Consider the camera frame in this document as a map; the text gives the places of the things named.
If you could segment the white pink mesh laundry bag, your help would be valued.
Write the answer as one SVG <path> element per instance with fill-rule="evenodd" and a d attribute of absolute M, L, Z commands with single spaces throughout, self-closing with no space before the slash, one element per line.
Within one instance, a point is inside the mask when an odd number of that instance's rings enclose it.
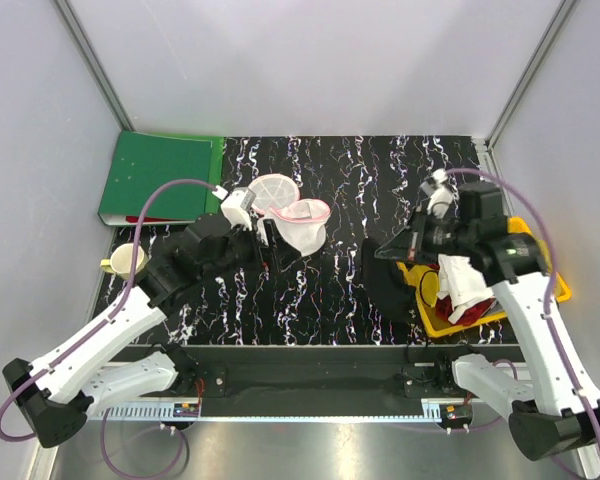
<path fill-rule="evenodd" d="M 251 208 L 259 215 L 257 232 L 268 243 L 265 220 L 272 220 L 282 239 L 302 257 L 319 251 L 326 242 L 326 222 L 331 215 L 327 203 L 300 198 L 296 182 L 282 174 L 257 177 L 248 188 L 255 194 Z"/>

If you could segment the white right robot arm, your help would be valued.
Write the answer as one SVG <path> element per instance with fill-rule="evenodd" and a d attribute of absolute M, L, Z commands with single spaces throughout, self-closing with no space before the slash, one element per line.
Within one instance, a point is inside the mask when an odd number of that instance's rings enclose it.
<path fill-rule="evenodd" d="M 378 259 L 424 263 L 439 254 L 465 257 L 480 272 L 512 325 L 530 376 L 524 385 L 478 354 L 434 371 L 446 396 L 476 395 L 504 418 L 529 460 L 597 445 L 600 390 L 571 342 L 553 296 L 556 271 L 528 233 L 512 233 L 502 191 L 489 182 L 459 189 L 458 214 L 439 219 L 417 208 L 407 225 L 380 246 Z"/>

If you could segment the black bra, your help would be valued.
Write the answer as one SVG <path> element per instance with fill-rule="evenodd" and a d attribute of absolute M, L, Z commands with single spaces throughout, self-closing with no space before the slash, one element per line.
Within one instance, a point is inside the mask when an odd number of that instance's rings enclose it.
<path fill-rule="evenodd" d="M 397 324 L 414 324 L 417 310 L 415 288 L 404 280 L 403 272 L 390 260 L 378 259 L 380 244 L 365 238 L 361 245 L 363 288 L 370 303 L 384 319 Z"/>

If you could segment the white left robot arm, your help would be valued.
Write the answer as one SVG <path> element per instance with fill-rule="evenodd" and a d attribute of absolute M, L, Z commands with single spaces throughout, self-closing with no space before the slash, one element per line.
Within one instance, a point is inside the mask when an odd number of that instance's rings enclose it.
<path fill-rule="evenodd" d="M 185 396 L 200 385 L 198 363 L 179 347 L 102 372 L 130 342 L 177 313 L 202 282 L 237 269 L 284 270 L 307 254 L 272 219 L 252 230 L 220 214 L 204 214 L 130 279 L 116 300 L 55 350 L 2 370 L 16 405 L 45 448 L 74 436 L 88 419 L 121 402 L 169 392 Z"/>

